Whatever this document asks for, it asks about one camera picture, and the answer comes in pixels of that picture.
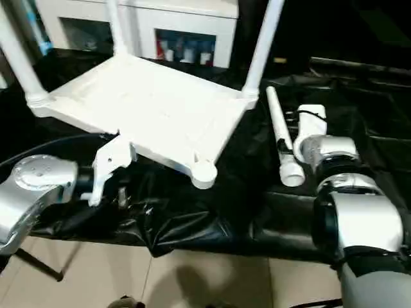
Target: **robotic arm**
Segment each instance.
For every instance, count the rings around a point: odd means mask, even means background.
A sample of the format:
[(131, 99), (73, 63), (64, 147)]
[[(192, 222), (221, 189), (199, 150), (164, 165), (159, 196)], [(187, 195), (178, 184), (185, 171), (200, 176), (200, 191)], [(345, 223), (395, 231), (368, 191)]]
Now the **robotic arm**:
[(295, 156), (318, 183), (313, 240), (337, 258), (345, 308), (411, 306), (411, 276), (399, 250), (403, 224), (397, 208), (360, 162), (354, 141), (326, 135), (320, 105), (299, 108)]
[(113, 171), (136, 159), (135, 149), (119, 135), (97, 151), (92, 168), (49, 155), (20, 160), (0, 184), (0, 255), (19, 249), (46, 207), (73, 197), (99, 205)]
[(40, 213), (69, 202), (77, 186), (75, 162), (34, 155), (18, 162), (0, 185), (0, 255), (17, 251)]

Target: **white floor tile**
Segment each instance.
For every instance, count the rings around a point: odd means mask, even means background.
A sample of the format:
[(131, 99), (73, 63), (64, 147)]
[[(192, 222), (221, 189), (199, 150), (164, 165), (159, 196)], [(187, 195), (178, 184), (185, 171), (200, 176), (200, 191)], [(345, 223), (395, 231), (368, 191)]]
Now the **white floor tile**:
[[(32, 254), (60, 270), (76, 242), (38, 239)], [(3, 299), (7, 308), (103, 308), (124, 294), (141, 299), (151, 256), (146, 248), (82, 243), (62, 282), (23, 265)]]
[[(36, 241), (35, 237), (29, 236), (24, 240), (23, 244), (21, 245), (21, 248), (23, 248), (27, 252), (30, 252), (31, 249), (33, 248), (35, 241)], [(16, 274), (19, 272), (22, 265), (23, 265), (23, 262), (20, 261), (19, 258), (11, 257), (10, 260), (8, 261), (7, 267), (1, 272), (0, 274), (0, 302), (1, 300), (3, 300), (5, 294), (10, 288), (12, 282), (14, 281)]]
[(144, 290), (147, 308), (272, 308), (265, 258), (175, 251), (153, 259)]
[(325, 264), (270, 259), (274, 308), (340, 298), (337, 274)]

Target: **black plastic sheet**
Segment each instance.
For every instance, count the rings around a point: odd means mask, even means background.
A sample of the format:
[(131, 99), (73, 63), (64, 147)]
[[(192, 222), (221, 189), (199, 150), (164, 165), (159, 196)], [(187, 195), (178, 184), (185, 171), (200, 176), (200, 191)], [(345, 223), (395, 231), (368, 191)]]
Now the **black plastic sheet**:
[[(48, 89), (67, 82), (103, 61), (92, 53), (54, 51), (37, 66)], [(241, 80), (230, 72), (175, 65), (188, 73), (234, 88)], [(290, 189), (281, 185), (274, 133), (264, 89), (275, 85), (285, 111), (300, 104), (326, 106), (329, 133), (354, 139), (376, 181), (399, 208), (409, 243), (411, 225), (410, 93), (397, 87), (376, 87), (358, 80), (291, 75), (266, 80), (255, 110), (246, 112), (220, 157), (215, 185), (206, 191), (190, 179), (144, 157), (127, 169), (127, 176), (108, 183), (99, 207), (83, 201), (52, 205), (41, 215), (32, 235), (52, 239), (96, 241), (147, 246), (154, 256), (173, 249), (263, 255), (329, 262), (311, 239), (315, 181)], [(5, 135), (3, 159), (40, 142), (81, 133), (54, 119), (34, 118), (18, 86), (0, 94), (1, 128)], [(297, 121), (290, 123), (292, 135)], [(104, 137), (73, 139), (50, 146), (45, 154), (89, 165)], [(3, 166), (8, 176), (12, 166)], [(118, 186), (127, 188), (129, 205), (118, 206)]]

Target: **white bracket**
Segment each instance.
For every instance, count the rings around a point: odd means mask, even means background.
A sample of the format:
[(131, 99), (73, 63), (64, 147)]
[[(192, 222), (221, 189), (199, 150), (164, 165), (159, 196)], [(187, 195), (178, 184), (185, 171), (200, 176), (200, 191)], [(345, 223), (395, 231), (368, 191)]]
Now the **white bracket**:
[(82, 198), (89, 199), (91, 207), (99, 205), (103, 196), (104, 184), (111, 178), (112, 172), (119, 167), (128, 167), (135, 160), (137, 160), (136, 151), (128, 139), (122, 135), (101, 147), (92, 163), (94, 169), (92, 193), (90, 196), (83, 195)]

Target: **black stand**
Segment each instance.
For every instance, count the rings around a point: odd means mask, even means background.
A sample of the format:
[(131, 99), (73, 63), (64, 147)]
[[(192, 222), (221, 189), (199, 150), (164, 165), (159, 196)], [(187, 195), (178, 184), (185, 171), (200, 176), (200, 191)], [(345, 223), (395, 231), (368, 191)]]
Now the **black stand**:
[(62, 271), (60, 273), (55, 271), (21, 248), (19, 248), (14, 255), (58, 282), (62, 281), (64, 278)]

